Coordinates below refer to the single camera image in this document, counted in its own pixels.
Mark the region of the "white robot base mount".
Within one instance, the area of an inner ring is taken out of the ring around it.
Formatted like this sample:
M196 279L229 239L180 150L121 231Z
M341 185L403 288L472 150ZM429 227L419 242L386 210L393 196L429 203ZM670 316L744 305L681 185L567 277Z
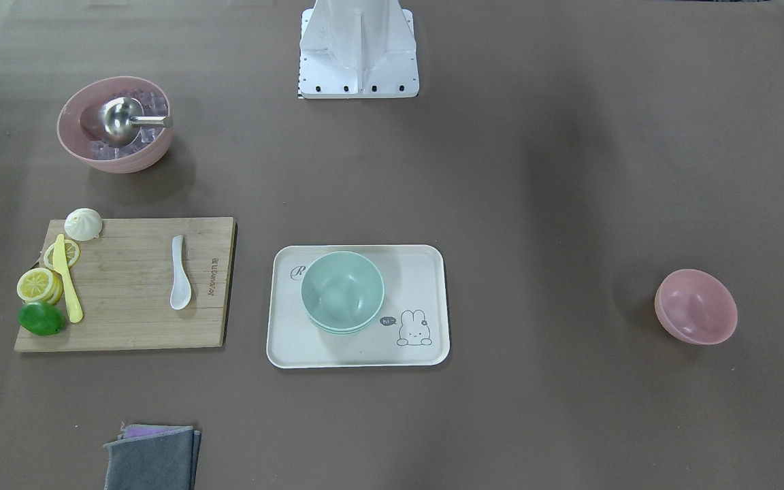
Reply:
M301 13L302 99L400 99L420 91L414 16L398 1L317 1Z

